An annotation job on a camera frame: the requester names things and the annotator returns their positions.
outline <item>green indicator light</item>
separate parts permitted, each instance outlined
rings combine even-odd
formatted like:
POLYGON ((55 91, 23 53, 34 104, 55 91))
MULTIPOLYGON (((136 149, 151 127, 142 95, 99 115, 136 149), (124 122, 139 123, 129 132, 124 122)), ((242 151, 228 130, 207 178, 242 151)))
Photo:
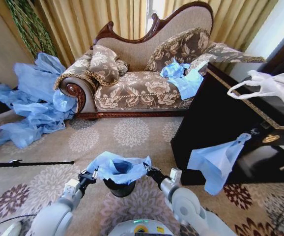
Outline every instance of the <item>green indicator light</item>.
POLYGON ((148 220, 134 220, 133 221, 133 223, 142 223, 142 222, 147 223, 148 220))

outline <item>plastic bag handle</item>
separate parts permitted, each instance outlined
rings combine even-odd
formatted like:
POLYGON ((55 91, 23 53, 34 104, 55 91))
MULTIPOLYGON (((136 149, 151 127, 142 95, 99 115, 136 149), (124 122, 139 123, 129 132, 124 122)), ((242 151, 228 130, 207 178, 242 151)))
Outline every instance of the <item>plastic bag handle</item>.
POLYGON ((228 92, 227 95, 235 98, 235 99, 248 99, 248 98, 252 98, 252 97, 263 97, 263 96, 272 96, 271 92, 265 92, 265 93, 260 93, 261 89, 259 92, 253 92, 253 93, 247 93, 247 94, 243 94, 240 96, 237 96, 235 93, 233 93, 233 90, 236 90, 237 88, 240 88, 243 85, 248 85, 248 86, 261 86, 260 81, 251 81, 251 80, 247 80, 247 81, 243 81, 239 84, 236 84, 235 86, 231 87, 228 92))

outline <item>floral upholstery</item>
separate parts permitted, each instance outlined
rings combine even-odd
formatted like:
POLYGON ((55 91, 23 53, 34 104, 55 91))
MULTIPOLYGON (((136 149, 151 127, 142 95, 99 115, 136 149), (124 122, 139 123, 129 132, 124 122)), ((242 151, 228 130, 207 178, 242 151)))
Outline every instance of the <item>floral upholstery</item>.
POLYGON ((125 73, 127 73, 128 69, 129 69, 129 64, 126 63, 123 60, 116 60, 116 65, 118 68, 118 72, 119 72, 119 76, 123 76, 125 73))
POLYGON ((175 85, 158 72, 127 72, 112 87, 100 86, 95 93, 98 111, 121 110, 182 110, 193 98, 181 100, 175 85))
POLYGON ((247 55, 224 43, 212 42, 203 53, 212 54, 215 62, 265 62, 263 57, 247 55))
POLYGON ((111 49, 100 45, 93 46, 93 56, 90 61, 89 76, 95 78, 100 85, 113 86, 118 82, 119 72, 116 65, 118 55, 111 49))
POLYGON ((68 77, 76 77, 78 79, 86 80, 91 84, 94 90, 98 87, 98 81, 94 80, 88 73, 90 62, 92 60, 93 51, 88 50, 79 59, 77 59, 68 69, 66 69, 56 80, 54 90, 59 88, 62 80, 68 77))
MULTIPOLYGON (((190 63, 190 67, 186 70, 186 74, 193 68, 196 68, 203 62, 265 62, 263 57, 254 57, 243 52, 230 48, 224 43, 212 42, 204 51, 202 55, 194 59, 190 63)), ((201 75, 207 72, 207 63, 200 70, 201 75)))
POLYGON ((200 56, 209 41, 209 34, 201 28, 189 29, 160 44, 150 57, 145 70, 160 72, 175 58, 179 63, 190 63, 200 56))

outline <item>black pole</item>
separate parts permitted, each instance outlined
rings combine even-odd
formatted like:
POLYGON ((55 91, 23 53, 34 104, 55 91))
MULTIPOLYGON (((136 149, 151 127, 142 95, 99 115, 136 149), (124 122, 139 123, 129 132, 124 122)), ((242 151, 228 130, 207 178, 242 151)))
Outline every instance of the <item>black pole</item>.
POLYGON ((65 165, 74 164, 74 161, 61 161, 61 162, 20 162, 22 160, 13 160, 10 162, 1 162, 0 167, 19 167, 19 166, 44 166, 44 165, 65 165))

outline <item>blue plastic bag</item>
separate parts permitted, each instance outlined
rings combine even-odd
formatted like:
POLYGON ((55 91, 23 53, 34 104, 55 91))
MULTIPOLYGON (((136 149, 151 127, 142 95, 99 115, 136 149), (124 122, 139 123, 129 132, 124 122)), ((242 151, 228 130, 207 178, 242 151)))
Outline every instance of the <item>blue plastic bag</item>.
POLYGON ((195 69, 192 69, 188 75, 182 78, 167 80, 167 82, 174 84, 178 88, 182 100, 195 96, 202 81, 203 77, 195 69))
POLYGON ((206 179, 205 191, 216 195, 223 188, 244 143, 250 138, 250 134, 243 133, 235 141, 192 150, 187 169, 201 171, 206 179))
POLYGON ((18 89, 41 100, 53 102, 53 85, 65 71, 59 59, 46 53, 39 53, 35 65, 16 63, 14 72, 18 76, 18 89))
POLYGON ((74 115, 76 99, 59 90, 53 91, 56 78, 65 70, 58 58, 39 53, 35 64, 14 66, 19 77, 18 90, 0 85, 0 101, 26 117, 0 126, 0 145, 12 140, 18 148, 26 148, 43 133, 65 129, 64 120, 74 115))
POLYGON ((185 68, 188 69, 190 67, 190 64, 179 64, 175 58, 173 58, 173 62, 167 66, 165 66, 160 75, 162 77, 168 77, 171 78, 179 78, 184 76, 185 68))
POLYGON ((203 77, 195 69, 184 76, 185 68, 189 67, 190 64, 179 64, 174 58, 173 63, 165 66, 160 74, 162 77, 168 77, 167 82, 178 88, 182 100, 195 96, 203 81, 203 77))
POLYGON ((117 184, 130 184, 131 182, 146 175, 143 162, 152 166, 151 159, 147 158, 125 158, 111 152, 105 151, 98 155, 87 167, 87 171, 93 173, 98 170, 100 179, 111 179, 117 184))

